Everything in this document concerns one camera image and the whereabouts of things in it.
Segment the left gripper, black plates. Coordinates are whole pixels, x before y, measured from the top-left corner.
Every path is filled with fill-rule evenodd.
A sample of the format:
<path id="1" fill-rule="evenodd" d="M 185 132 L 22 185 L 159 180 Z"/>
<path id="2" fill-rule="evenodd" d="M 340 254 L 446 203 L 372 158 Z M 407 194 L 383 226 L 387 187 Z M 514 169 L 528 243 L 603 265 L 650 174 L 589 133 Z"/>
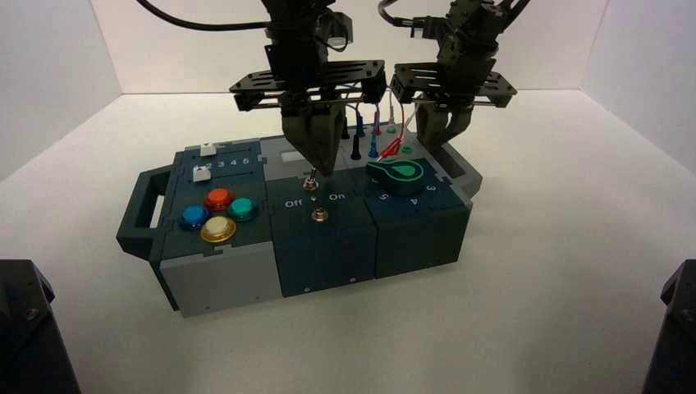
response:
<path id="1" fill-rule="evenodd" d="M 345 104 L 379 103 L 386 88 L 383 60 L 357 60 L 256 71 L 232 84 L 229 92 L 241 111 L 281 109 L 286 139 L 323 176 L 330 176 L 345 129 Z"/>

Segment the right gripper, black plates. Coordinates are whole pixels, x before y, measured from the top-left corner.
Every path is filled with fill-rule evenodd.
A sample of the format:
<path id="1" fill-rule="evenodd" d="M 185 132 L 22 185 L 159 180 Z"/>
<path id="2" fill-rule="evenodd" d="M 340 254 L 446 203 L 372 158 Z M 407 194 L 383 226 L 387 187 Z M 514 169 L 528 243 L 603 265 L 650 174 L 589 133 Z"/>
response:
<path id="1" fill-rule="evenodd" d="M 396 64 L 390 90 L 399 103 L 421 103 L 416 108 L 417 139 L 424 147 L 440 147 L 463 133 L 474 105 L 504 108 L 517 94 L 497 72 L 483 76 L 448 71 L 437 62 Z M 450 120 L 448 108 L 440 106 L 453 106 Z"/>

